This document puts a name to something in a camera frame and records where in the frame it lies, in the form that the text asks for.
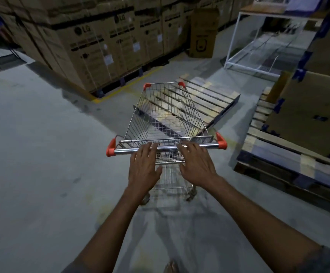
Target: metal shopping cart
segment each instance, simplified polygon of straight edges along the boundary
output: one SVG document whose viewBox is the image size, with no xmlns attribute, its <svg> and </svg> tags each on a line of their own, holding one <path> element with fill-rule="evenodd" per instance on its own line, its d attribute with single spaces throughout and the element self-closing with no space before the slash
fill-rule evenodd
<svg viewBox="0 0 330 273">
<path fill-rule="evenodd" d="M 208 133 L 184 82 L 146 83 L 124 139 L 118 144 L 116 137 L 112 139 L 106 154 L 132 154 L 142 144 L 158 143 L 156 165 L 163 165 L 163 172 L 153 190 L 181 190 L 191 200 L 196 190 L 182 178 L 177 165 L 185 160 L 176 145 L 185 140 L 209 149 L 227 148 L 219 133 L 216 140 Z"/>
</svg>

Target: gray sleeve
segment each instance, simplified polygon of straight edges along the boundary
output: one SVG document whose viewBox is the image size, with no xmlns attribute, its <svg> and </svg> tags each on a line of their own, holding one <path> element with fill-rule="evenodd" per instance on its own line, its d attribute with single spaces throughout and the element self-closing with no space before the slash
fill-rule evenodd
<svg viewBox="0 0 330 273">
<path fill-rule="evenodd" d="M 92 273 L 92 272 L 82 262 L 73 261 L 61 273 Z"/>
<path fill-rule="evenodd" d="M 330 248 L 321 247 L 296 270 L 298 273 L 330 273 Z"/>
</svg>

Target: wooden tabletop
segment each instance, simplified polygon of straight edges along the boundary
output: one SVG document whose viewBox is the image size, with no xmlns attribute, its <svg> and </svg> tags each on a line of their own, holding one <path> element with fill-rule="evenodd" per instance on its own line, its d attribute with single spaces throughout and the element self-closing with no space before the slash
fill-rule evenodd
<svg viewBox="0 0 330 273">
<path fill-rule="evenodd" d="M 286 8 L 284 6 L 276 5 L 267 5 L 267 4 L 251 4 L 241 8 L 241 12 L 250 12 L 250 13 L 260 13 L 260 14 L 273 14 L 273 15 L 283 15 L 287 16 L 285 13 Z M 324 19 L 326 16 L 326 11 L 316 11 L 309 15 L 308 17 L 302 18 L 313 18 L 313 19 Z"/>
</svg>

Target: red plastic corner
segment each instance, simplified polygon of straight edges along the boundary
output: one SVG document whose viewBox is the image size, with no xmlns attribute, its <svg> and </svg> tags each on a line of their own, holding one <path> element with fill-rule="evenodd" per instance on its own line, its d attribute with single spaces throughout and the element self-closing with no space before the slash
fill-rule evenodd
<svg viewBox="0 0 330 273">
<path fill-rule="evenodd" d="M 185 83 L 184 82 L 179 82 L 178 85 L 182 86 L 185 89 Z"/>
<path fill-rule="evenodd" d="M 216 136 L 217 136 L 217 142 L 219 144 L 218 149 L 227 149 L 228 144 L 226 140 L 222 137 L 222 135 L 216 132 Z"/>
<path fill-rule="evenodd" d="M 107 150 L 106 150 L 107 157 L 115 156 L 115 154 L 114 154 L 115 148 L 116 148 L 116 138 L 113 138 L 111 140 L 111 142 L 109 143 Z"/>
<path fill-rule="evenodd" d="M 143 90 L 145 91 L 147 87 L 151 87 L 151 83 L 146 82 L 146 83 L 143 85 Z"/>
</svg>

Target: forearm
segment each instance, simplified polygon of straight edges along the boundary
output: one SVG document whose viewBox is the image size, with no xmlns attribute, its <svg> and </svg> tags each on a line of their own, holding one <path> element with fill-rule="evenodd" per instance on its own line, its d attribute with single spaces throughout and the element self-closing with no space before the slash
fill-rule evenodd
<svg viewBox="0 0 330 273">
<path fill-rule="evenodd" d="M 320 245 L 243 196 L 222 178 L 207 189 L 274 272 L 291 272 Z"/>
<path fill-rule="evenodd" d="M 93 272 L 112 272 L 127 228 L 140 201 L 141 196 L 127 188 L 114 210 L 77 259 Z"/>
</svg>

